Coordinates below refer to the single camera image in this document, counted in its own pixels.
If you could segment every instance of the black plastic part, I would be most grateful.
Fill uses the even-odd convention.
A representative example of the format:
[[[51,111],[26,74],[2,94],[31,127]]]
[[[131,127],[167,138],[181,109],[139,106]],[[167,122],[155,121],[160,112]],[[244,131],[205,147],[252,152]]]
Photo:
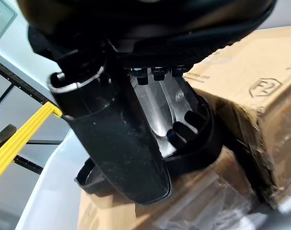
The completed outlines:
[[[167,134],[172,145],[178,149],[171,157],[164,159],[164,164],[171,178],[204,169],[214,163],[220,155],[223,146],[220,132],[222,126],[220,126],[220,123],[216,124],[216,117],[211,112],[205,99],[198,97],[198,100],[200,102],[199,105],[201,107],[205,106],[208,112],[208,122],[203,123],[200,133],[196,135],[184,124],[176,122],[173,129]],[[195,115],[192,111],[188,111],[188,113],[190,116]],[[182,134],[188,142],[184,143],[179,138],[178,133]],[[89,194],[95,193],[98,196],[110,195],[112,191],[111,185],[107,181],[103,181],[103,178],[104,176],[100,174],[99,169],[89,159],[79,172],[76,181]]]
[[[97,196],[106,196],[112,191],[111,184],[107,182],[103,173],[95,167],[90,158],[74,180],[88,194],[96,193]]]
[[[51,80],[50,89],[104,177],[134,202],[153,203],[170,194],[170,177],[130,78],[116,66],[106,69],[120,75],[107,86],[94,79],[64,92]]]
[[[0,148],[2,147],[2,145],[5,144],[6,141],[9,140],[9,138],[12,137],[12,135],[14,135],[16,131],[17,131],[17,128],[9,124],[0,132]]]
[[[207,106],[210,120],[204,124],[204,128],[194,139],[188,141],[175,154],[164,159],[171,177],[204,169],[214,163],[220,155],[223,140],[219,126],[216,125],[215,118],[206,101],[203,99],[200,103]]]
[[[165,79],[165,75],[168,73],[168,67],[153,67],[151,68],[151,72],[154,76],[155,81],[163,81]]]
[[[13,161],[16,164],[36,173],[38,175],[40,175],[42,170],[43,170],[43,167],[41,167],[33,162],[30,162],[29,160],[27,160],[21,156],[18,156],[18,155],[13,159]]]

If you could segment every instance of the yellow handle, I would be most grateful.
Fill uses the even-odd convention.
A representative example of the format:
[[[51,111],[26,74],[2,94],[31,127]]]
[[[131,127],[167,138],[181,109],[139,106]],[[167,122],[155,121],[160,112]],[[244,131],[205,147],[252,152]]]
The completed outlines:
[[[51,113],[62,115],[60,109],[47,102],[0,148],[0,176]]]

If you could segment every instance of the brown cardboard box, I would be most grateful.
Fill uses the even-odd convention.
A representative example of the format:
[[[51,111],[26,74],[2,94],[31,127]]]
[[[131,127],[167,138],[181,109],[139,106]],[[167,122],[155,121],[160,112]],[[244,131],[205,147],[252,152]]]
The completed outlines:
[[[208,169],[173,181],[172,195],[148,206],[121,196],[82,192],[78,230],[229,229],[256,197],[233,153],[223,149]]]
[[[291,27],[256,31],[184,76],[246,144],[268,202],[290,196]]]

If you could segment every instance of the white surface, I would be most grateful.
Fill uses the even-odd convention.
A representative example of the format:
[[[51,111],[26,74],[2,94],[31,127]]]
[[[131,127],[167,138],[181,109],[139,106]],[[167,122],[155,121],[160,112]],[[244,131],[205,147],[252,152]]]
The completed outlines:
[[[19,156],[44,167],[58,145],[25,145]]]
[[[74,182],[88,154],[70,131],[54,151],[16,230],[76,230],[81,189]]]
[[[39,175],[10,164],[0,177],[0,230],[12,230],[32,193]]]
[[[260,26],[260,29],[291,25],[291,0],[278,0],[271,16]]]

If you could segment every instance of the white wall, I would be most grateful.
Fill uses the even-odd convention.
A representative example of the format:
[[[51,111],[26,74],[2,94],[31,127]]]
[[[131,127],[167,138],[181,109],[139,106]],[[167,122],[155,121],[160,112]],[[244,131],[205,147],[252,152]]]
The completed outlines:
[[[47,77],[51,73],[60,71],[60,68],[55,62],[33,52],[27,39],[28,23],[22,16],[16,0],[6,0],[6,2],[10,3],[17,12],[17,17],[0,38],[0,56],[46,87]],[[8,68],[21,77],[15,68]]]
[[[278,0],[271,16],[261,25],[260,29],[291,25],[291,0]]]

